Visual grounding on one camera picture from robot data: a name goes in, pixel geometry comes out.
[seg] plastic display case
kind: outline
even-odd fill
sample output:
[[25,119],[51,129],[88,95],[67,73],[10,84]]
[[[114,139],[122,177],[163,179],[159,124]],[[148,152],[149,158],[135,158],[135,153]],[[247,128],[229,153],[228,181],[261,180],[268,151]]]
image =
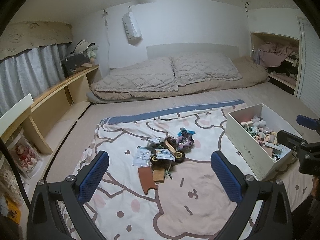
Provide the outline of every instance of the plastic display case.
[[42,160],[37,150],[23,136],[23,132],[21,129],[19,133],[13,134],[7,147],[22,174],[31,178],[41,167]]
[[[26,181],[22,179],[24,186],[27,186]],[[24,201],[19,190],[18,183],[15,179],[13,171],[7,162],[6,158],[0,153],[0,191],[7,195],[17,204],[23,205]]]

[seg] toy wheel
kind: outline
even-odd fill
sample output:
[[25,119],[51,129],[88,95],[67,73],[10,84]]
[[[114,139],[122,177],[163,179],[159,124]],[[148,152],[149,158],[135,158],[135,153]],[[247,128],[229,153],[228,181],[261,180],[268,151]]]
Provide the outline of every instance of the toy wheel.
[[186,158],[186,155],[184,154],[184,152],[176,152],[175,154],[176,163],[182,163],[185,158]]
[[159,162],[159,160],[157,159],[157,155],[153,155],[150,161],[153,165],[156,165]]

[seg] beige pillow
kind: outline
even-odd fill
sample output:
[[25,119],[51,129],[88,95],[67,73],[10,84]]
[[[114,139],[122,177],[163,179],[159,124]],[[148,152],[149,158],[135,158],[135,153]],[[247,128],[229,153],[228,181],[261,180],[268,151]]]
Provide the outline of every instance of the beige pillow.
[[194,52],[172,57],[178,86],[208,80],[239,80],[235,65],[223,53]]
[[92,84],[97,92],[178,91],[171,59],[159,57],[132,66],[110,70],[106,77]]

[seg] closet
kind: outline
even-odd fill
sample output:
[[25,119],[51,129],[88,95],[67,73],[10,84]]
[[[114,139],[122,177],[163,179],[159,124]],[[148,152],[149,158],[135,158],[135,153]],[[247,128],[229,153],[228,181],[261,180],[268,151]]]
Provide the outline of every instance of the closet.
[[[282,54],[280,56],[284,59],[280,66],[270,66],[265,68],[269,72],[269,78],[271,83],[292,95],[296,95],[301,73],[301,58],[299,57],[300,41],[291,37],[271,33],[251,33],[251,56],[253,58],[257,57],[257,53],[259,53],[260,47],[267,43],[276,44],[277,51],[281,49],[286,51],[286,48],[289,48],[290,51],[292,51],[289,52],[288,55]],[[272,53],[271,57],[274,56],[275,60],[279,61],[277,59],[277,54],[280,53]]]

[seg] cardboard box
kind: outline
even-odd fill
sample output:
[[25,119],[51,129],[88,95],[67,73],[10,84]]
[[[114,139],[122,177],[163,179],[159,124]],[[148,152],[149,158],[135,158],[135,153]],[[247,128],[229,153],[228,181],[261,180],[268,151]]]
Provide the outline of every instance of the cardboard box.
[[226,136],[241,153],[258,180],[263,180],[276,168],[282,166],[292,151],[278,161],[274,161],[256,140],[241,126],[241,122],[250,121],[254,115],[261,116],[267,122],[267,127],[275,132],[285,130],[302,137],[286,120],[264,104],[234,111],[227,116]]

